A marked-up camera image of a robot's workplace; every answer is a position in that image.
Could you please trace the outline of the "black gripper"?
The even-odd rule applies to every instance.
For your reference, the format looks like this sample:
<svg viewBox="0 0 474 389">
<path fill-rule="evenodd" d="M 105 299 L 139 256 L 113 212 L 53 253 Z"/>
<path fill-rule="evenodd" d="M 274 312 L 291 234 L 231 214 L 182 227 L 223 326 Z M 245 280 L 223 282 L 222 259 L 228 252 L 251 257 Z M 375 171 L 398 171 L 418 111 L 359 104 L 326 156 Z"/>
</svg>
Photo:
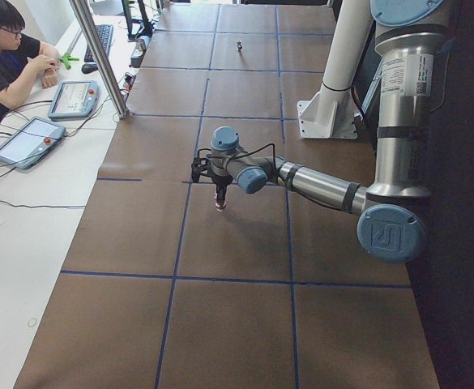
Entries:
<svg viewBox="0 0 474 389">
<path fill-rule="evenodd" d="M 227 187 L 231 184 L 230 176 L 216 176 L 213 178 L 216 185 L 216 197 L 224 197 L 226 195 Z"/>
</svg>

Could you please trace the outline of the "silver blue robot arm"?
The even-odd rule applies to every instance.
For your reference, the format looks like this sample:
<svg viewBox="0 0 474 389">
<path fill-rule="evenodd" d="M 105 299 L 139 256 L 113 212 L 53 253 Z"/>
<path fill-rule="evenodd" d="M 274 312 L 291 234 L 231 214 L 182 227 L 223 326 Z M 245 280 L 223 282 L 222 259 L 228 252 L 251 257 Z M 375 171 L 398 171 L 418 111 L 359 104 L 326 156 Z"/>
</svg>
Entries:
<svg viewBox="0 0 474 389">
<path fill-rule="evenodd" d="M 426 243 L 421 209 L 429 198 L 424 162 L 432 102 L 433 63 L 451 34 L 455 1 L 345 1 L 320 90 L 297 104 L 301 137 L 354 136 L 353 80 L 369 37 L 380 57 L 377 154 L 374 182 L 363 187 L 279 156 L 258 157 L 227 126 L 211 138 L 206 164 L 193 177 L 208 176 L 223 209 L 228 185 L 253 194 L 268 182 L 284 186 L 323 207 L 358 216 L 363 249 L 386 263 L 407 263 Z"/>
</svg>

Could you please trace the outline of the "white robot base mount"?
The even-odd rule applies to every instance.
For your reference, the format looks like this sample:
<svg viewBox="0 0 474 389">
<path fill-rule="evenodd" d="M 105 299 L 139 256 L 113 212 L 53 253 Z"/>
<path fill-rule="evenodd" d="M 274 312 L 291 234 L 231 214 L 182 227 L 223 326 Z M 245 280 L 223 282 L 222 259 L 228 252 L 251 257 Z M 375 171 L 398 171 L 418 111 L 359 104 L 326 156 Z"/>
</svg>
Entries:
<svg viewBox="0 0 474 389">
<path fill-rule="evenodd" d="M 369 1 L 342 1 L 320 90 L 297 102 L 303 139 L 357 138 L 352 86 L 372 25 Z"/>
</svg>

